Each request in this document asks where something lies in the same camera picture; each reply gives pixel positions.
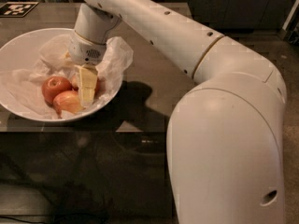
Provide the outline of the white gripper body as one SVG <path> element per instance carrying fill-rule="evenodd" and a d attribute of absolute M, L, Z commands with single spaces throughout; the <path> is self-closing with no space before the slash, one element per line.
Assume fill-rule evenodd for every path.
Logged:
<path fill-rule="evenodd" d="M 77 33 L 70 36 L 68 53 L 75 64 L 98 65 L 102 62 L 106 50 L 106 44 L 95 44 L 82 38 Z"/>

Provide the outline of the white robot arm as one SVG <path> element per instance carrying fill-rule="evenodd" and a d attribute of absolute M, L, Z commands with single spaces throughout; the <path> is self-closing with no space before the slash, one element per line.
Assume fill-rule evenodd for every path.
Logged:
<path fill-rule="evenodd" d="M 123 20 L 196 87 L 175 107 L 167 161 L 179 224 L 285 224 L 286 85 L 265 57 L 150 0 L 83 0 L 75 63 L 99 63 Z"/>

